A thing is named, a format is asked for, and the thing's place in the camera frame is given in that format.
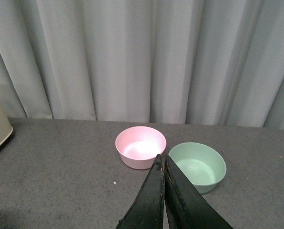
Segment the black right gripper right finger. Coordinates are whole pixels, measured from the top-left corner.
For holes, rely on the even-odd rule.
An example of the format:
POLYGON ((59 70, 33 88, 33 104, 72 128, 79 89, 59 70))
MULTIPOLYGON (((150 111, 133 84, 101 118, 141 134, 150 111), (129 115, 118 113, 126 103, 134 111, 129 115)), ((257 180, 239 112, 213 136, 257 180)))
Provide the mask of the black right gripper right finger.
POLYGON ((170 156, 165 158, 165 204, 171 229, 231 229, 170 156))

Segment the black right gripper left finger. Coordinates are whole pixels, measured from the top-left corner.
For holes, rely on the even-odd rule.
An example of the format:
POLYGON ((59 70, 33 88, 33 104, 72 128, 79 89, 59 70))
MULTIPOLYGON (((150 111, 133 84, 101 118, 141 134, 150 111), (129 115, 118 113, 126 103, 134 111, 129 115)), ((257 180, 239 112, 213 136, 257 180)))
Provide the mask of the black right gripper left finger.
POLYGON ((133 204, 119 220, 118 229, 162 229, 165 176, 157 155, 133 204))

